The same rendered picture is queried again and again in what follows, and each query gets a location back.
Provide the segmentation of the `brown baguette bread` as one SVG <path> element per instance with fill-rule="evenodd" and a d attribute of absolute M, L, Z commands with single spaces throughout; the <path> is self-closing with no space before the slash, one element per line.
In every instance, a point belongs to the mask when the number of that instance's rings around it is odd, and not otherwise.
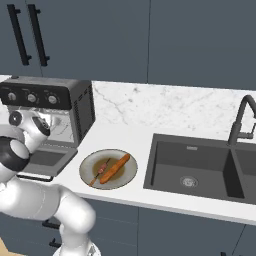
<path fill-rule="evenodd" d="M 106 170 L 101 174 L 99 182 L 106 184 L 119 177 L 119 173 L 124 169 L 125 165 L 129 162 L 130 155 L 124 154 L 116 160 L 111 159 L 110 164 L 106 166 Z"/>

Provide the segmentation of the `kebab skewer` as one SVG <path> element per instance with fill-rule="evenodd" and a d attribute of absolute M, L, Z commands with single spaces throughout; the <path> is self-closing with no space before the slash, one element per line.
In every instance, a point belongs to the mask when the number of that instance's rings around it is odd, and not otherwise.
<path fill-rule="evenodd" d="M 111 158 L 109 158 L 106 162 L 104 162 L 97 170 L 96 176 L 91 180 L 89 183 L 89 186 L 93 186 L 93 184 L 96 182 L 96 180 L 99 178 L 99 176 L 105 171 L 105 169 L 108 166 L 108 162 L 110 161 Z"/>

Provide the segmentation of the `blue-grey wall cupboard door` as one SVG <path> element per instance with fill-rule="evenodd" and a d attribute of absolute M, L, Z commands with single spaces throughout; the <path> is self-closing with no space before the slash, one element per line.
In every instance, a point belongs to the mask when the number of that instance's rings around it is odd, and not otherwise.
<path fill-rule="evenodd" d="M 152 0 L 148 82 L 256 90 L 256 0 Z"/>
<path fill-rule="evenodd" d="M 149 0 L 26 0 L 36 15 L 45 77 L 147 81 Z"/>
<path fill-rule="evenodd" d="M 32 57 L 28 66 L 21 62 L 7 10 L 8 4 L 14 4 L 21 11 L 18 20 L 27 54 Z M 0 74 L 36 77 L 42 75 L 25 0 L 0 0 Z"/>

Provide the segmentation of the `blue-grey base cupboard front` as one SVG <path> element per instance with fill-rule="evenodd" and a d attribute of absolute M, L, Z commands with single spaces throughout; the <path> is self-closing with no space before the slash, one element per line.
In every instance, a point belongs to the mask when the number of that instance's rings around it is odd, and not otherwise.
<path fill-rule="evenodd" d="M 256 226 L 244 227 L 232 256 L 256 256 Z"/>
<path fill-rule="evenodd" d="M 137 256 L 138 208 L 87 199 L 96 212 L 90 231 L 102 256 Z"/>
<path fill-rule="evenodd" d="M 231 256 L 243 224 L 140 208 L 138 256 Z"/>

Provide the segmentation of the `black toaster oven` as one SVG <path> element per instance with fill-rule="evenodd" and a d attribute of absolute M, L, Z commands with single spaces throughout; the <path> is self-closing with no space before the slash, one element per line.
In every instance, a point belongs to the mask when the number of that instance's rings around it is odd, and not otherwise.
<path fill-rule="evenodd" d="M 16 95 L 16 101 L 8 99 L 10 92 Z M 28 94 L 34 94 L 36 102 L 28 101 Z M 57 98 L 56 104 L 48 101 L 50 95 Z M 0 99 L 9 112 L 35 111 L 44 118 L 51 127 L 47 144 L 69 142 L 79 146 L 95 122 L 92 83 L 88 80 L 11 77 L 0 83 Z"/>

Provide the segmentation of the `dark grey sink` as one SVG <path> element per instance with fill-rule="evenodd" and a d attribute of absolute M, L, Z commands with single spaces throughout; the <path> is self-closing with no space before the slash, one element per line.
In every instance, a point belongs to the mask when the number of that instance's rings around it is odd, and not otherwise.
<path fill-rule="evenodd" d="M 155 134 L 144 187 L 256 205 L 256 145 Z"/>

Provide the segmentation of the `black tap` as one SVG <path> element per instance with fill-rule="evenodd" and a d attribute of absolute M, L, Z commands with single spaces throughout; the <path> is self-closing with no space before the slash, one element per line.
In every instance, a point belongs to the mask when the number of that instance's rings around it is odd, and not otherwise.
<path fill-rule="evenodd" d="M 244 111 L 246 105 L 249 105 L 254 114 L 254 119 L 256 120 L 256 101 L 253 99 L 251 95 L 245 95 L 242 98 L 240 103 L 237 116 L 235 121 L 232 124 L 231 131 L 228 138 L 228 144 L 233 146 L 237 143 L 238 139 L 253 139 L 254 138 L 254 130 L 256 129 L 256 123 L 253 125 L 251 132 L 242 132 L 242 118 L 244 115 Z"/>

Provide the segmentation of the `grey round plate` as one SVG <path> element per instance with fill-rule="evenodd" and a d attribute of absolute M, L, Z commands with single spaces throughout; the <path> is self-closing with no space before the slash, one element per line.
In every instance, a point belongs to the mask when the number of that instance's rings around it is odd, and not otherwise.
<path fill-rule="evenodd" d="M 98 168 L 106 162 L 109 158 L 116 160 L 126 154 L 125 151 L 119 149 L 104 149 L 98 150 L 87 156 L 81 163 L 79 168 L 80 177 L 87 185 L 96 176 Z M 117 189 L 124 185 L 127 185 L 137 173 L 137 162 L 133 156 L 130 156 L 129 162 L 125 165 L 124 169 L 119 173 L 119 177 L 106 184 L 101 184 L 99 178 L 93 184 L 93 188 L 101 190 Z"/>

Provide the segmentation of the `toaster oven door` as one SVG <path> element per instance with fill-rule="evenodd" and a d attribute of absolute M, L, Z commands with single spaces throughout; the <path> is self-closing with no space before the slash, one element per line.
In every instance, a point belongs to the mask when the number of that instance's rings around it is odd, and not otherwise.
<path fill-rule="evenodd" d="M 33 153 L 23 172 L 56 177 L 77 153 L 77 143 L 45 143 Z"/>

